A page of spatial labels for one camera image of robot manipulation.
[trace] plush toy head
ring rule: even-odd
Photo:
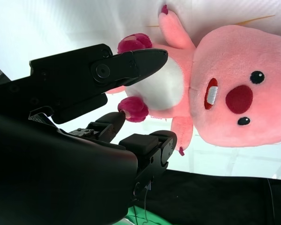
[[[210,32],[194,54],[190,103],[208,143],[281,142],[281,37],[241,26]]]

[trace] magenta paw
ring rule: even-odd
[[[169,13],[168,6],[164,5],[161,9],[161,12],[167,15]]]
[[[118,44],[118,53],[125,53],[139,49],[152,48],[150,38],[145,34],[132,34]]]
[[[129,122],[142,122],[149,114],[148,107],[140,97],[127,97],[118,105],[118,111],[124,112]]]
[[[179,148],[179,153],[180,153],[181,156],[184,156],[184,155],[185,155],[183,151],[184,151],[183,148],[180,147],[180,148]]]

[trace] white belly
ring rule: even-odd
[[[183,95],[183,74],[180,66],[168,58],[167,63],[150,77],[126,87],[128,96],[139,96],[150,110],[176,106]]]

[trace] plush toy mouth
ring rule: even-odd
[[[217,89],[218,89],[217,80],[215,78],[212,78],[209,81],[209,84],[206,89],[205,100],[204,100],[205,109],[211,109],[211,107],[214,105]]]

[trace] white wall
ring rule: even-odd
[[[258,17],[248,26],[281,35],[281,0],[0,0],[0,69],[11,79],[30,74],[29,60],[105,43],[115,52],[118,42],[144,32],[163,42],[157,27],[158,10],[168,3],[197,44],[212,29]],[[85,127],[104,113],[116,111],[125,94],[60,127]],[[149,118],[126,122],[117,138],[169,129],[170,120]],[[184,157],[170,158],[170,169],[222,176],[259,176],[281,179],[281,144],[258,148],[220,148],[202,141],[194,132]]]

